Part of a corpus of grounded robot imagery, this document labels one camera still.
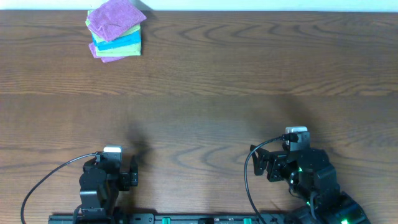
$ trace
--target folded towel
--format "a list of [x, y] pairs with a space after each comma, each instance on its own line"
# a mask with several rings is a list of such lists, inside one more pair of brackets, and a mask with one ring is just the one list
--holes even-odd
[[146, 16], [129, 0], [110, 0], [95, 9], [87, 18], [90, 21], [87, 27], [108, 42], [146, 20]]
[[114, 49], [117, 47], [124, 47], [131, 44], [136, 44], [141, 42], [140, 32], [134, 32], [133, 34], [129, 34], [127, 36], [117, 38], [116, 40], [112, 40], [110, 42], [100, 42], [97, 43], [93, 38], [94, 45], [98, 47], [98, 50], [108, 50]]
[[[87, 11], [87, 15], [90, 15], [90, 13], [92, 13], [93, 11], [94, 11], [94, 10], [89, 10], [89, 11]], [[86, 19], [86, 26], [88, 26], [89, 24], [90, 24], [90, 21], [89, 21], [88, 19]], [[130, 29], [128, 29], [127, 31], [125, 31], [122, 35], [120, 35], [119, 38], [115, 39], [114, 41], [120, 39], [121, 37], [130, 35], [130, 34], [133, 34], [133, 33], [137, 32], [137, 31], [139, 31], [140, 29], [141, 29], [141, 27], [140, 27], [139, 24], [138, 24], [138, 25], [135, 25], [135, 26], [133, 26], [132, 28], [130, 28]], [[95, 40], [95, 42], [97, 42], [97, 43], [102, 43], [102, 42], [106, 43], [106, 41], [105, 41], [104, 39], [102, 39], [101, 37], [98, 37], [93, 31], [91, 31], [90, 29], [89, 29], [89, 31], [91, 32], [91, 34], [92, 34], [93, 39]]]
[[90, 48], [90, 51], [91, 51], [91, 53], [93, 54], [94, 58], [101, 58], [102, 62], [104, 62], [104, 63], [113, 62], [113, 61], [116, 61], [116, 60], [120, 60], [120, 59], [122, 59], [122, 58], [125, 58], [125, 57], [99, 57], [99, 56], [97, 56], [97, 54], [95, 53], [95, 46], [94, 46], [94, 43], [89, 44], [88, 47]]
[[139, 56], [141, 55], [141, 42], [109, 50], [99, 50], [95, 47], [95, 53], [99, 57]]

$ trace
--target yellow cloth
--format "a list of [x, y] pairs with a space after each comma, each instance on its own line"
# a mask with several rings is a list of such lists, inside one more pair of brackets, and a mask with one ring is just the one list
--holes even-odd
[[138, 56], [141, 55], [141, 42], [108, 50], [98, 50], [95, 47], [95, 54], [99, 57]]

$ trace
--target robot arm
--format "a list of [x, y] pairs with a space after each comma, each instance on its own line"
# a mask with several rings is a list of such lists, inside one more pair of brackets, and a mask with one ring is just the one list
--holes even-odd
[[129, 172], [120, 172], [121, 147], [106, 146], [103, 152], [85, 162], [80, 177], [80, 198], [82, 216], [75, 217], [76, 223], [88, 221], [115, 220], [114, 208], [119, 191], [128, 191], [130, 186], [138, 185], [138, 166], [134, 156], [130, 161]]
[[[269, 152], [257, 149], [252, 155], [254, 173], [267, 171], [269, 182], [285, 180], [293, 191], [308, 205], [302, 219], [319, 223], [370, 223], [363, 209], [346, 193], [340, 192], [336, 170], [324, 150], [310, 147], [310, 133], [306, 127], [286, 128], [283, 151]], [[297, 216], [291, 218], [298, 222]]]

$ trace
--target blue cloth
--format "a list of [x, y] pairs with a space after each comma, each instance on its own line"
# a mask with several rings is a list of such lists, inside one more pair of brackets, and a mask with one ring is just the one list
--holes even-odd
[[141, 42], [140, 31], [133, 32], [132, 34], [125, 35], [124, 37], [117, 38], [115, 40], [109, 42], [100, 42], [97, 43], [93, 38], [94, 45], [98, 47], [98, 50], [108, 50], [114, 49], [117, 47], [124, 47], [131, 44], [136, 44]]

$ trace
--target wood grain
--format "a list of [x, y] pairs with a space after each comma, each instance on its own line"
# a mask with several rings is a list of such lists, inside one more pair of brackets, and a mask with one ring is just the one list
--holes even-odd
[[[310, 128], [373, 223], [398, 222], [397, 14], [145, 12], [143, 55], [109, 64], [88, 50], [85, 14], [0, 12], [0, 223], [105, 144], [139, 158], [126, 210], [252, 212], [249, 146], [290, 125]], [[73, 211], [82, 164], [37, 189], [28, 223]], [[261, 210], [302, 204], [283, 182], [249, 185]]]

